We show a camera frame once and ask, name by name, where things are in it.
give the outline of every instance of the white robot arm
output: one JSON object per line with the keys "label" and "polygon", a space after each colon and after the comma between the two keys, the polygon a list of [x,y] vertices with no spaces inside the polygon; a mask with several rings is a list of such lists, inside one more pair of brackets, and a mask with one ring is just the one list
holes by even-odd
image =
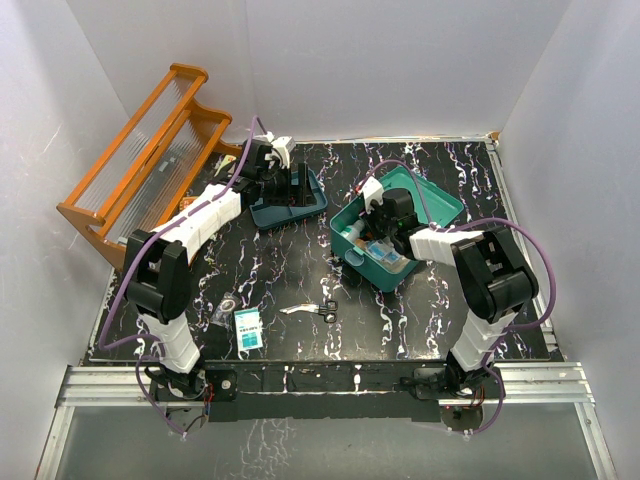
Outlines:
{"label": "white robot arm", "polygon": [[486,378],[483,367],[493,360],[494,344],[538,294],[537,279],[507,228],[448,232],[420,224],[408,190],[383,192],[377,183],[370,178],[361,189],[363,219],[374,238],[389,237],[408,258],[457,269],[469,312],[447,357],[445,385],[440,387],[477,387]]}
{"label": "white robot arm", "polygon": [[246,161],[233,185],[224,185],[230,176],[225,172],[224,178],[219,179],[220,184],[208,185],[202,195],[167,224],[156,227],[153,232],[136,230],[127,240],[125,271],[134,265],[134,259],[154,232],[166,230],[170,224],[182,220],[150,246],[135,267],[126,293],[149,333],[163,344],[161,374],[153,374],[152,378],[170,388],[174,395],[200,391],[197,385],[200,352],[185,315],[191,301],[189,264],[200,248],[225,223],[260,198],[267,205],[315,203],[305,163],[298,164],[298,182],[292,182],[289,153],[295,145],[293,139],[272,138],[272,142],[255,138],[245,143]]}

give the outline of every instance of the glass panel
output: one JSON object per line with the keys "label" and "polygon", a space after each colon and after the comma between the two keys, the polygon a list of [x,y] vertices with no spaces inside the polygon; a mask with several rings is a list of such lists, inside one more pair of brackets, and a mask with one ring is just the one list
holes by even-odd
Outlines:
{"label": "glass panel", "polygon": [[153,103],[138,125],[127,135],[111,159],[76,202],[76,206],[90,211],[98,211],[116,188],[122,177],[149,144],[171,111],[184,96],[193,82],[185,78],[175,78]]}
{"label": "glass panel", "polygon": [[204,134],[199,136],[191,120],[187,120],[124,208],[108,232],[107,239],[117,242],[119,237],[127,237],[137,228],[153,230],[217,125],[214,122],[199,122],[200,131]]}

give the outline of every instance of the teal plastic tray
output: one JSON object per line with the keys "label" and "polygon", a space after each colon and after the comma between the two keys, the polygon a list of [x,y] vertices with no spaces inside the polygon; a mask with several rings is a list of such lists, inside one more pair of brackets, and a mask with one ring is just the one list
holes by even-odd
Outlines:
{"label": "teal plastic tray", "polygon": [[[420,195],[416,189],[411,175],[403,167],[397,167],[384,177],[379,179],[385,190],[392,188],[406,188],[411,193],[413,204],[418,219],[421,223],[427,223],[427,214],[422,208]],[[460,200],[452,197],[447,192],[438,188],[435,184],[418,176],[418,183],[429,207],[432,220],[441,226],[447,226],[463,210]],[[344,207],[331,219],[331,250],[351,265],[358,273],[373,283],[383,292],[392,292],[404,280],[404,278],[416,268],[418,262],[411,261],[400,272],[392,273],[384,265],[378,263],[367,252],[358,248],[354,243],[344,238],[340,232],[345,227],[358,220],[360,212],[364,209],[362,197],[358,197]]]}

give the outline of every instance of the small card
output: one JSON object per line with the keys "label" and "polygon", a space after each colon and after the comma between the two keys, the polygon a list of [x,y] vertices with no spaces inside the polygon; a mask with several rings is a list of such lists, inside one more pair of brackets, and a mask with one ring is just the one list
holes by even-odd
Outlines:
{"label": "small card", "polygon": [[247,352],[255,348],[262,348],[262,326],[258,309],[240,310],[234,313],[234,317],[236,319],[238,351]]}

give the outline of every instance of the wooden dish rack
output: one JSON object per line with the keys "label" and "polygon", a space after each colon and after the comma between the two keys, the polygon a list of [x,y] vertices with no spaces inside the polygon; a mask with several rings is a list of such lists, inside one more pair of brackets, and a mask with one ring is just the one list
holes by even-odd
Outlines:
{"label": "wooden dish rack", "polygon": [[239,156],[220,138],[231,115],[200,105],[207,81],[199,67],[173,64],[111,145],[57,209],[117,270],[120,241],[153,230],[180,200],[213,152]]}

